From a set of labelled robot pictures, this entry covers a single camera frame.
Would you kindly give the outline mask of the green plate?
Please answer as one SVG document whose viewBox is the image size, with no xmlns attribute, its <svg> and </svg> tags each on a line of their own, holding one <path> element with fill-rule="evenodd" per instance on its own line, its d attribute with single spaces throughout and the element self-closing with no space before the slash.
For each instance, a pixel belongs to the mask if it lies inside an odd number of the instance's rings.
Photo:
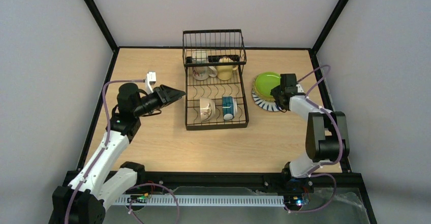
<svg viewBox="0 0 431 224">
<path fill-rule="evenodd" d="M 264 72 L 256 76 L 254 91 L 263 98 L 272 99 L 271 90 L 280 85 L 281 76 L 274 72 Z"/>
</svg>

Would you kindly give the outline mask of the cream ceramic mug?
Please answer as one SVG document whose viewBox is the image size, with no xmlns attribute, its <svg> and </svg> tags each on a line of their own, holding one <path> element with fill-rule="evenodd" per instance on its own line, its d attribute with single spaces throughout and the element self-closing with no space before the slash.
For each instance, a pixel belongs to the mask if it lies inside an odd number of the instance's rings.
<svg viewBox="0 0 431 224">
<path fill-rule="evenodd" d="M 196 80 L 203 81 L 218 75 L 217 69 L 214 66 L 209 66 L 209 58 L 206 51 L 198 50 L 192 52 L 191 60 L 192 64 L 197 65 L 192 67 L 192 75 Z"/>
</svg>

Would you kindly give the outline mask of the small white patterned bowl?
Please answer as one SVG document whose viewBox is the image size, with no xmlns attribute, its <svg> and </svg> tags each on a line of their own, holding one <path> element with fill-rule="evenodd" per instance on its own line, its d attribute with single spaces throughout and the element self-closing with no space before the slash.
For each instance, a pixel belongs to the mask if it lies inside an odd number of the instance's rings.
<svg viewBox="0 0 431 224">
<path fill-rule="evenodd" d="M 216 114 L 216 106 L 212 99 L 201 97 L 199 99 L 200 118 L 202 122 L 211 120 Z"/>
</svg>

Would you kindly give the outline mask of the black wire dish rack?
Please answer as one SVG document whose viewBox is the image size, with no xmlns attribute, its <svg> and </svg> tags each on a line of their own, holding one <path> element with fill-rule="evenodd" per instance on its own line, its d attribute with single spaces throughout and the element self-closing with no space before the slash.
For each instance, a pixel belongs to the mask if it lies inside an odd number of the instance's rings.
<svg viewBox="0 0 431 224">
<path fill-rule="evenodd" d="M 209 66 L 225 66 L 219 59 L 228 57 L 234 60 L 238 69 L 230 80 L 222 81 L 217 76 L 206 80 L 196 80 L 192 75 L 192 52 L 207 52 Z M 245 96 L 243 68 L 247 63 L 243 34 L 240 29 L 185 30 L 182 33 L 182 60 L 186 73 L 186 114 L 185 125 L 188 131 L 221 130 L 246 128 L 249 123 L 249 112 Z M 222 97 L 231 96 L 237 100 L 235 118 L 224 121 Z M 199 99 L 210 98 L 215 103 L 215 116 L 202 122 L 200 118 Z"/>
</svg>

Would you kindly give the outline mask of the white bowl dark rim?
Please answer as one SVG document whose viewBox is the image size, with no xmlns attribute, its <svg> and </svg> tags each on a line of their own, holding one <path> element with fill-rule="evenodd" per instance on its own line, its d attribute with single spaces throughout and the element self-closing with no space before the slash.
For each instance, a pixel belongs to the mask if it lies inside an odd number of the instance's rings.
<svg viewBox="0 0 431 224">
<path fill-rule="evenodd" d="M 222 97 L 222 111 L 224 121 L 229 121 L 235 118 L 237 114 L 237 100 L 231 96 Z"/>
</svg>

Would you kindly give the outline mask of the yellow handled mug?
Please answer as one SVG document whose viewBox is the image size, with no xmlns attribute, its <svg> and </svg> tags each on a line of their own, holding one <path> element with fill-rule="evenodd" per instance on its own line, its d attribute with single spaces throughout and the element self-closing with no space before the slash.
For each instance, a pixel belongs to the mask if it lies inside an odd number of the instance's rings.
<svg viewBox="0 0 431 224">
<path fill-rule="evenodd" d="M 228 57 L 222 57 L 219 59 L 220 63 L 223 63 L 225 66 L 217 66 L 217 77 L 222 81 L 230 80 L 233 77 L 233 73 L 238 69 L 238 65 L 233 65 L 234 60 Z"/>
</svg>

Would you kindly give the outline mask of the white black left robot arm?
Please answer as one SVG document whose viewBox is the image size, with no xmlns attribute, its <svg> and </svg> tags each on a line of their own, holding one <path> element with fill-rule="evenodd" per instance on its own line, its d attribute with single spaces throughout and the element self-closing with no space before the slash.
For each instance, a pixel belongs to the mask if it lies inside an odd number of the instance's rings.
<svg viewBox="0 0 431 224">
<path fill-rule="evenodd" d="M 113 164 L 130 145 L 141 117 L 158 115 L 161 109 L 186 93 L 166 85 L 140 89 L 136 80 L 123 80 L 117 104 L 107 113 L 107 127 L 101 143 L 82 170 L 52 194 L 50 223 L 103 223 L 107 210 L 127 190 L 144 179 L 145 167 L 126 162 L 111 178 Z"/>
</svg>

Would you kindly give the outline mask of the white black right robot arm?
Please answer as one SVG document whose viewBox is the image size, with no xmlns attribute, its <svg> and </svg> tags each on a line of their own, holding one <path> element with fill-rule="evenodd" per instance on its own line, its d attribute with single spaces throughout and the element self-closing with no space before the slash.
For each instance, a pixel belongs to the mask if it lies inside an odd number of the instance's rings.
<svg viewBox="0 0 431 224">
<path fill-rule="evenodd" d="M 280 84 L 270 95 L 279 109 L 296 113 L 307 123 L 305 153 L 287 164 L 289 177 L 311 177 L 318 168 L 336 165 L 349 155 L 345 113 L 313 102 L 307 93 L 299 90 L 295 74 L 281 74 Z"/>
</svg>

